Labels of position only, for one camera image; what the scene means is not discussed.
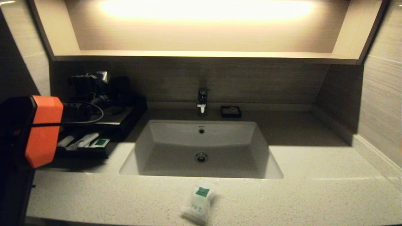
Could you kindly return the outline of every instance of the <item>orange object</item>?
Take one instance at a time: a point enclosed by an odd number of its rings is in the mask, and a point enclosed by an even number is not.
[[[63,104],[57,97],[32,96],[37,104],[33,124],[59,123]],[[33,168],[38,168],[54,158],[60,126],[32,127],[25,157]]]

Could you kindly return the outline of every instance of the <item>sink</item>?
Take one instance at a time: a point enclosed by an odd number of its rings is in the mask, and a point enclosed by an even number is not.
[[[124,175],[283,178],[257,123],[150,120]]]

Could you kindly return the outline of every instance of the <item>wall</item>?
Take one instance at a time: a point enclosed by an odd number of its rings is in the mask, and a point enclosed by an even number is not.
[[[133,90],[148,101],[194,103],[198,88],[207,86],[210,102],[312,104],[328,70],[328,65],[239,58],[142,58],[84,62],[83,67],[130,77]]]
[[[39,95],[0,11],[0,103],[9,97]]]
[[[2,4],[0,8],[39,93],[49,96],[49,60],[31,16],[28,0]]]
[[[401,165],[402,0],[391,0],[363,66],[331,65],[316,104]]]

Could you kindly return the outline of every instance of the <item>faucet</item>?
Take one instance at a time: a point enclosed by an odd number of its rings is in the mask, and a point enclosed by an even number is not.
[[[198,115],[204,117],[207,115],[207,93],[210,91],[207,88],[201,88],[198,90]]]

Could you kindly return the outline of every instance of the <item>speckled countertop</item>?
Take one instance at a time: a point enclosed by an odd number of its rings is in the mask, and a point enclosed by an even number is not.
[[[193,111],[149,110],[108,160],[55,161],[37,170],[27,216],[192,225],[179,209],[197,178],[119,174],[149,119],[199,120]],[[205,120],[222,119],[210,111]],[[245,111],[242,120],[258,123],[285,177],[211,178],[218,193],[208,225],[402,224],[400,190],[310,113]]]

